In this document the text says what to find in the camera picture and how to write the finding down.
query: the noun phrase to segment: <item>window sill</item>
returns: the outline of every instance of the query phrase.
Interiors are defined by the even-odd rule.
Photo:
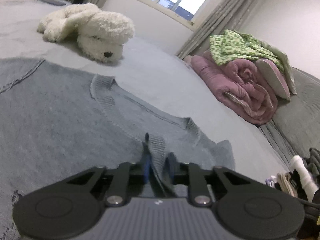
[[[166,7],[163,7],[160,4],[154,3],[151,0],[137,0],[137,1],[142,2],[142,3],[152,7],[153,9],[156,9],[156,10],[160,11],[161,13],[169,16],[173,20],[179,22],[180,24],[184,25],[185,27],[187,27],[188,29],[190,29],[192,31],[196,30],[197,26],[193,25],[193,23],[191,21],[188,21],[188,20],[182,18],[180,15],[178,15],[175,12],[167,9]]]

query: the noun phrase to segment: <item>white sock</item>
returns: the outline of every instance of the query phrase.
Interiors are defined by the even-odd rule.
[[[305,168],[303,160],[299,155],[295,155],[291,160],[291,167],[297,170],[300,176],[302,188],[306,192],[309,202],[312,202],[313,196],[319,189],[317,184],[313,181],[309,171]]]

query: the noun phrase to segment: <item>gray sweater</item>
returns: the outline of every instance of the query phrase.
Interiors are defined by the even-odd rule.
[[[0,240],[15,238],[19,195],[92,166],[137,162],[146,133],[159,173],[168,152],[205,169],[235,168],[229,141],[209,140],[191,118],[154,108],[113,77],[44,60],[0,59],[0,115]]]

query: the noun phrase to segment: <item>pile of clothes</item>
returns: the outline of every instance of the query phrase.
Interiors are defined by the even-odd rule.
[[[296,94],[286,54],[252,35],[225,30],[210,37],[210,50],[190,58],[217,100],[250,123],[268,122],[279,96]]]
[[[293,197],[320,204],[320,151],[311,148],[310,158],[296,155],[291,160],[291,170],[266,179],[266,185]],[[320,240],[320,209],[305,205],[305,220],[298,233],[299,239]]]

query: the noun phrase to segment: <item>black circular cover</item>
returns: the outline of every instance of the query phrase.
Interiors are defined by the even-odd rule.
[[[34,192],[18,201],[12,215],[21,234],[56,240],[90,229],[100,217],[100,207],[90,193]]]
[[[304,220],[298,200],[276,192],[228,193],[218,201],[216,212],[228,230],[245,239],[287,239]]]

